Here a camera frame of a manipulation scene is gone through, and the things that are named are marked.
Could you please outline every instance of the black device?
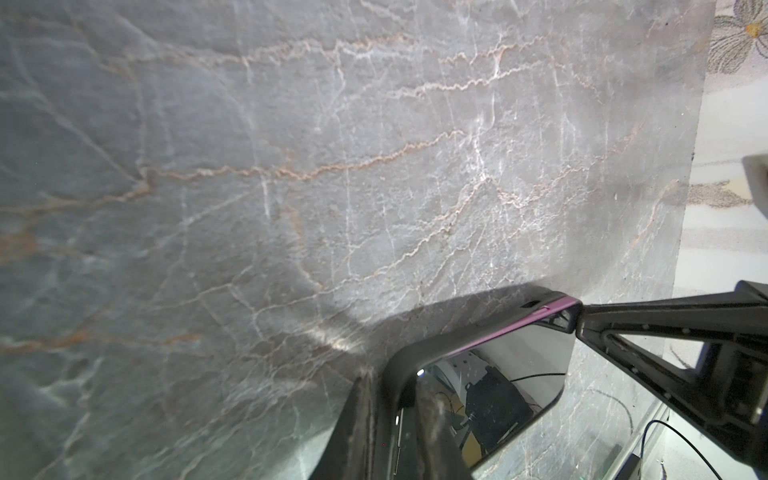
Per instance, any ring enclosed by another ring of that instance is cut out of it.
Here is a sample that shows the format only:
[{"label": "black device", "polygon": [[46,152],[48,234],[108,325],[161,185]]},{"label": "black device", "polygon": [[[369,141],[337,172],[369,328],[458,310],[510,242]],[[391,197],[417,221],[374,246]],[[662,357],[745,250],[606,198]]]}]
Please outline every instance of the black device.
[{"label": "black device", "polygon": [[[705,343],[679,369],[627,335]],[[768,471],[768,285],[583,306],[564,293],[397,352],[353,386],[310,478],[469,480],[470,468],[560,398],[574,341],[630,375],[710,440]]]}]

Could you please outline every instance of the black cable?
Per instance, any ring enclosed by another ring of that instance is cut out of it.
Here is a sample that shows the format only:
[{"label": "black cable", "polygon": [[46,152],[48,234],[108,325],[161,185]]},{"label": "black cable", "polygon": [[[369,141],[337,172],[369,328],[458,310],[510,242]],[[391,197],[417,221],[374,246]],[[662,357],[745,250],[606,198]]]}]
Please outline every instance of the black cable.
[{"label": "black cable", "polygon": [[648,433],[648,429],[650,428],[650,426],[653,425],[654,423],[660,423],[661,425],[664,425],[665,427],[667,427],[669,430],[672,430],[673,432],[677,433],[680,436],[680,438],[685,440],[685,442],[688,445],[690,445],[690,447],[694,450],[694,452],[696,452],[701,457],[701,459],[704,460],[704,463],[706,463],[707,467],[709,467],[712,473],[715,474],[715,476],[717,477],[717,480],[723,480],[723,477],[717,474],[717,472],[715,471],[715,468],[707,461],[706,458],[704,458],[704,455],[701,455],[701,452],[699,452],[699,449],[694,447],[693,443],[691,443],[688,439],[686,439],[685,436],[683,436],[682,433],[678,432],[672,425],[666,422],[662,422],[661,420],[651,420],[650,422],[648,422],[648,425],[645,426],[645,430],[643,430],[643,440],[640,443],[640,473],[637,476],[638,478],[640,478],[643,474],[643,456],[645,455],[645,435]]},{"label": "black cable", "polygon": [[455,412],[453,411],[453,402],[451,402],[451,397],[449,397],[448,394],[445,393],[445,392],[437,392],[436,395],[438,393],[441,393],[441,394],[445,395],[445,397],[448,399],[448,404],[451,406],[451,413],[455,414]]},{"label": "black cable", "polygon": [[532,379],[536,376],[565,375],[565,373],[537,373],[536,375],[522,376],[519,379],[510,380],[510,382],[519,382],[520,380]]},{"label": "black cable", "polygon": [[602,395],[602,396],[604,396],[604,397],[608,397],[609,399],[611,399],[611,400],[613,400],[614,402],[616,402],[616,403],[618,403],[619,405],[621,405],[621,408],[622,408],[622,409],[624,409],[624,411],[627,413],[627,418],[629,418],[629,433],[630,433],[630,434],[631,434],[631,433],[634,433],[634,422],[632,421],[632,414],[630,413],[629,409],[628,409],[628,408],[627,408],[627,406],[624,404],[624,402],[622,402],[621,400],[617,399],[617,398],[616,398],[616,397],[614,397],[613,395],[608,395],[606,392],[603,392],[602,390],[598,390],[598,389],[592,389],[592,388],[590,388],[590,389],[587,389],[587,391],[588,391],[588,392],[595,392],[595,393],[599,393],[600,395]]}]

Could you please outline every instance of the black mount arm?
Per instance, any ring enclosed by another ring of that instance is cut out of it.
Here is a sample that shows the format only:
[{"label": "black mount arm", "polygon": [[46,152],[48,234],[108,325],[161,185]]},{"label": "black mount arm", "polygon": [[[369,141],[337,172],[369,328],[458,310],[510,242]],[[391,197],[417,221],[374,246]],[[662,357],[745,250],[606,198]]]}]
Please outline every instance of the black mount arm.
[{"label": "black mount arm", "polygon": [[[339,421],[310,480],[371,480],[373,441],[373,381],[360,376],[344,403]],[[423,480],[472,480],[456,448],[434,392],[417,385],[416,435]]]},{"label": "black mount arm", "polygon": [[[631,335],[703,342],[693,369]],[[768,285],[647,303],[585,306],[577,337],[735,459],[768,471]]]}]

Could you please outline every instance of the black bracket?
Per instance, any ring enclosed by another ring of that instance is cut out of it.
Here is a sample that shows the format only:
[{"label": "black bracket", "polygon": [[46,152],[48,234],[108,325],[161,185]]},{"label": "black bracket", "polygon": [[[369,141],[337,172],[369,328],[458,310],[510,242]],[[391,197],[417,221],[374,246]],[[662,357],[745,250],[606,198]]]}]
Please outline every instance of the black bracket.
[{"label": "black bracket", "polygon": [[[577,337],[638,381],[740,462],[768,470],[768,285],[729,293],[585,306]],[[681,369],[627,335],[696,340]]]}]

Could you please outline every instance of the black plastic frame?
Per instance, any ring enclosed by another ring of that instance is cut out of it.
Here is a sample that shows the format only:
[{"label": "black plastic frame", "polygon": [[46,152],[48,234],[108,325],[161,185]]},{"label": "black plastic frame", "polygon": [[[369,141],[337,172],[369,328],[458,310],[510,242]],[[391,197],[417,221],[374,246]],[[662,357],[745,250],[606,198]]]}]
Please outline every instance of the black plastic frame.
[{"label": "black plastic frame", "polygon": [[[567,303],[568,306],[559,309],[553,308],[553,306],[559,303]],[[376,412],[376,447],[374,448],[372,459],[374,465],[372,477],[375,480],[390,480],[392,477],[393,455],[396,452],[397,443],[396,430],[393,428],[392,420],[400,408],[414,405],[416,373],[419,369],[450,356],[457,351],[471,348],[496,336],[503,335],[506,333],[503,332],[505,328],[513,326],[518,322],[524,323],[528,317],[533,317],[535,313],[537,316],[545,314],[545,318],[558,311],[570,310],[572,313],[571,321],[566,333],[572,333],[575,330],[581,308],[582,305],[579,300],[562,292],[551,292],[540,297],[535,305],[512,307],[476,324],[414,343],[399,350],[389,360],[382,374],[378,395],[378,409]],[[540,415],[546,413],[561,397],[562,390],[557,398],[541,411]],[[524,430],[525,428],[514,435],[510,435],[504,444]],[[493,452],[496,452],[502,446],[498,445],[473,468],[480,466],[488,457],[492,456]]]},{"label": "black plastic frame", "polygon": [[[683,370],[623,335],[706,347]],[[577,338],[736,460],[768,470],[768,285],[742,280],[729,293],[585,306]]]}]

